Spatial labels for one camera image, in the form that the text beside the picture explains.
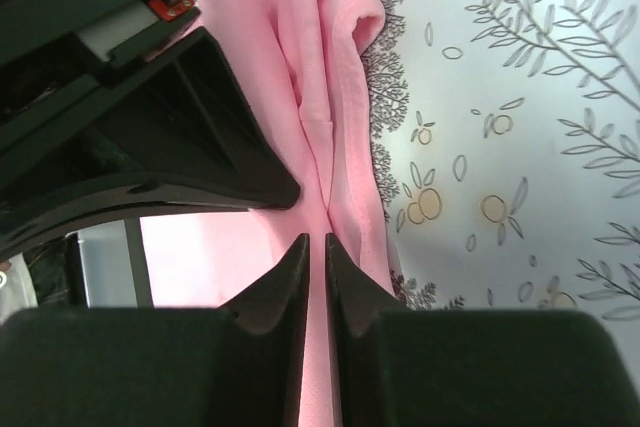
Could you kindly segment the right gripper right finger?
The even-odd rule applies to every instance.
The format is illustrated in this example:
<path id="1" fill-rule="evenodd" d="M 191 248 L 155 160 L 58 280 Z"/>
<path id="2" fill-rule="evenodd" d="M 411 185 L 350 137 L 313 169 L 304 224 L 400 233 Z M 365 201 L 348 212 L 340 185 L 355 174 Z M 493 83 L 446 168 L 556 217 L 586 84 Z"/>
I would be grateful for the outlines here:
<path id="1" fill-rule="evenodd" d="M 412 310 L 325 241 L 343 426 L 627 426 L 631 379 L 575 310 Z"/>

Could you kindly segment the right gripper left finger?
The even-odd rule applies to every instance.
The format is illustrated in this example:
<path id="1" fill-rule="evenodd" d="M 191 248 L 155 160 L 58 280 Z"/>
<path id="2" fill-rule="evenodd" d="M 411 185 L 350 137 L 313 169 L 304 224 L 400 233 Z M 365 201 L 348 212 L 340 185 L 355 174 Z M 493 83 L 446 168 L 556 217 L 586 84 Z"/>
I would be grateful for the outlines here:
<path id="1" fill-rule="evenodd" d="M 32 308 L 1 328 L 5 426 L 294 426 L 310 239 L 217 308 Z"/>

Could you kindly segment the pink t-shirt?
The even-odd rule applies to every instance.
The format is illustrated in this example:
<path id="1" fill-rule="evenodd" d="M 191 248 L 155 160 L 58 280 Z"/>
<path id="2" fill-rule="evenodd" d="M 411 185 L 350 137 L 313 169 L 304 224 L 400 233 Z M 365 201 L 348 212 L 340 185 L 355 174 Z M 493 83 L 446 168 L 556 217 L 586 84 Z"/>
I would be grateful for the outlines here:
<path id="1" fill-rule="evenodd" d="M 382 288 L 387 234 L 370 153 L 362 53 L 381 31 L 380 0 L 197 0 L 273 150 L 301 188 L 286 211 L 149 217 L 141 222 L 159 306 L 218 306 L 311 240 L 299 422 L 334 426 L 325 237 L 334 233 Z"/>

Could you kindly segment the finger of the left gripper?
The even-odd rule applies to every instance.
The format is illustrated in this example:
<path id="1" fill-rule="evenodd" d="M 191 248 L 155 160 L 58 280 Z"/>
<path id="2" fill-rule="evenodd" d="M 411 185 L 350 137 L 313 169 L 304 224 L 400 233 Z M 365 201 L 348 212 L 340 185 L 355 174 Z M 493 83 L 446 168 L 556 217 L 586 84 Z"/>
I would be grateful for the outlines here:
<path id="1" fill-rule="evenodd" d="M 116 220 L 243 210 L 259 204 L 256 189 L 202 182 L 18 182 L 1 190 L 1 258 Z"/>
<path id="2" fill-rule="evenodd" d="M 3 112 L 5 210 L 287 209 L 299 194 L 203 29 Z"/>

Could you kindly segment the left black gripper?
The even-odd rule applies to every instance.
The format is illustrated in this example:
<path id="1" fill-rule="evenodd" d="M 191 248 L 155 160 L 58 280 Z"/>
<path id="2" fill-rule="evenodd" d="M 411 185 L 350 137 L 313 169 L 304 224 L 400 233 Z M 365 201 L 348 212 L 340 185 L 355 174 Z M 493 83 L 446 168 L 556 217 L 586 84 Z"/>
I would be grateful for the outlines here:
<path id="1" fill-rule="evenodd" d="M 200 144 L 164 66 L 194 0 L 1 0 L 1 163 Z"/>

